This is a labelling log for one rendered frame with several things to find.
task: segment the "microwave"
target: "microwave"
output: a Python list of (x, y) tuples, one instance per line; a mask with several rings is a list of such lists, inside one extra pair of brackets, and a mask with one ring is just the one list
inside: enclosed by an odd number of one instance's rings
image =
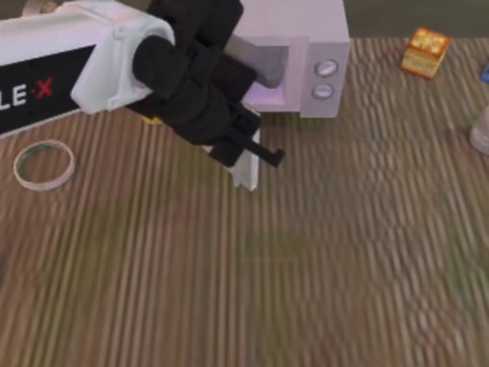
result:
[(244, 102), (258, 112), (336, 117), (350, 48), (343, 0), (241, 3), (225, 52), (258, 74)]

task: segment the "blue object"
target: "blue object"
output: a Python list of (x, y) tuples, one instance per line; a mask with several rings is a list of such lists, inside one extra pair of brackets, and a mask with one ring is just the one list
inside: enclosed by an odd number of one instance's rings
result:
[(482, 69), (481, 75), (479, 78), (484, 82), (489, 84), (489, 61), (484, 65), (484, 69)]

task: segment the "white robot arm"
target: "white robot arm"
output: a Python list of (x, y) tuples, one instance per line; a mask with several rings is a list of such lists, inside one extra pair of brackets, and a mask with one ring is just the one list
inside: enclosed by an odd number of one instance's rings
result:
[[(150, 14), (113, 0), (65, 2), (0, 21), (0, 136), (128, 107), (201, 145), (253, 190), (258, 158), (277, 166), (283, 152), (258, 144), (260, 119), (241, 103), (256, 74), (222, 53), (241, 3), (175, 2), (154, 0)], [(217, 5), (235, 11), (224, 27), (210, 25)], [(192, 11), (180, 14), (185, 7)]]

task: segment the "yellow object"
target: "yellow object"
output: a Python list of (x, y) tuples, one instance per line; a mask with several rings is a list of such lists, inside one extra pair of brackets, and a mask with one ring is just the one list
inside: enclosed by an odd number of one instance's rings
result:
[(450, 38), (425, 28), (418, 28), (404, 51), (400, 68), (410, 73), (432, 79), (440, 67)]
[(147, 124), (150, 124), (150, 125), (163, 124), (163, 121), (161, 121), (158, 117), (153, 117), (152, 119), (150, 119), (149, 117), (146, 117), (146, 116), (142, 116), (142, 117), (143, 117), (143, 121), (146, 122)]

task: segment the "dial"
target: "dial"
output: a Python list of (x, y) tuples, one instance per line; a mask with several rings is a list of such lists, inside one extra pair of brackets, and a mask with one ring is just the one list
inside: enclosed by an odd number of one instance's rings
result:
[(334, 60), (322, 61), (316, 64), (316, 75), (322, 78), (334, 75), (338, 71), (338, 64)]
[(335, 93), (335, 90), (329, 84), (319, 84), (313, 88), (313, 97), (318, 100), (330, 98)]

